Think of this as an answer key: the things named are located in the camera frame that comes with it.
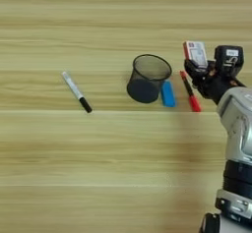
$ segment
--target wooden table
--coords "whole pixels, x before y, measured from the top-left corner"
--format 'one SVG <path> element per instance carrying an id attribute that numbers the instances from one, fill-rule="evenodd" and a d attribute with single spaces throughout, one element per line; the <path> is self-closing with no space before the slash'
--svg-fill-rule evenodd
<path id="1" fill-rule="evenodd" d="M 193 233 L 214 212 L 226 134 L 192 113 L 182 42 L 242 45 L 252 0 L 0 0 L 0 232 Z M 176 108 L 126 93 L 137 55 L 169 61 Z M 68 70 L 88 115 L 61 78 Z"/>

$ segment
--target white marker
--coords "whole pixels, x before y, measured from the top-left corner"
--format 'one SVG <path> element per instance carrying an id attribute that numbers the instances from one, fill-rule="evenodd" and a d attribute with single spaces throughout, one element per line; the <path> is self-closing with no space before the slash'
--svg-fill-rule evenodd
<path id="1" fill-rule="evenodd" d="M 73 82 L 73 80 L 70 78 L 70 76 L 66 72 L 63 72 L 62 76 L 63 76 L 65 82 L 67 83 L 67 85 L 69 86 L 69 88 L 76 95 L 77 99 L 81 102 L 81 104 L 83 105 L 84 109 L 88 113 L 92 112 L 91 107 L 89 106 L 89 104 L 85 100 L 83 94 L 79 91 L 79 89 L 77 88 L 77 86 L 75 85 L 75 83 Z"/>

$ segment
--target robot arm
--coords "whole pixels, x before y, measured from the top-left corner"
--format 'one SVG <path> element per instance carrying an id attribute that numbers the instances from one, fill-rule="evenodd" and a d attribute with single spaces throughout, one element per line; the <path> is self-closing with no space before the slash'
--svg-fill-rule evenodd
<path id="1" fill-rule="evenodd" d="M 228 134 L 226 158 L 252 165 L 252 89 L 229 89 L 217 112 Z"/>
<path id="2" fill-rule="evenodd" d="M 215 58 L 204 69 L 185 60 L 194 87 L 218 105 L 228 134 L 223 187 L 216 199 L 221 214 L 206 214 L 200 232 L 248 233 L 252 232 L 252 89 L 236 78 L 244 61 L 241 47 L 219 46 Z"/>

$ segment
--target pen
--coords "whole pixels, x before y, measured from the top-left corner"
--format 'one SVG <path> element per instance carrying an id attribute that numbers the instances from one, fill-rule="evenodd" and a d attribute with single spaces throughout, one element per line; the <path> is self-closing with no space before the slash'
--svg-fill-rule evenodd
<path id="1" fill-rule="evenodd" d="M 186 87 L 186 90 L 189 94 L 189 102 L 190 102 L 190 105 L 192 107 L 192 110 L 195 111 L 195 112 L 201 112 L 201 106 L 200 106 L 200 103 L 197 99 L 197 97 L 194 95 L 193 93 L 193 89 L 190 87 L 187 79 L 186 79 L 186 74 L 185 72 L 183 71 L 180 71 L 180 76 L 184 82 L 184 85 Z"/>
<path id="2" fill-rule="evenodd" d="M 69 86 L 69 88 L 72 90 L 73 94 L 75 94 L 77 99 L 81 102 L 84 109 L 88 113 L 91 113 L 92 112 L 91 107 L 89 106 L 88 102 L 85 100 L 83 94 L 79 91 L 79 89 L 77 88 L 73 80 L 70 78 L 70 76 L 66 72 L 63 72 L 62 76 L 64 80 L 66 81 L 67 85 Z"/>

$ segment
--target label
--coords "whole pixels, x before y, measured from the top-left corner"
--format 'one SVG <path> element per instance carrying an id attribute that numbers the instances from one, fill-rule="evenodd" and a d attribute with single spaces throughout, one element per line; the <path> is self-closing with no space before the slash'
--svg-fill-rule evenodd
<path id="1" fill-rule="evenodd" d="M 227 49 L 226 55 L 227 56 L 239 56 L 239 51 L 236 49 Z"/>

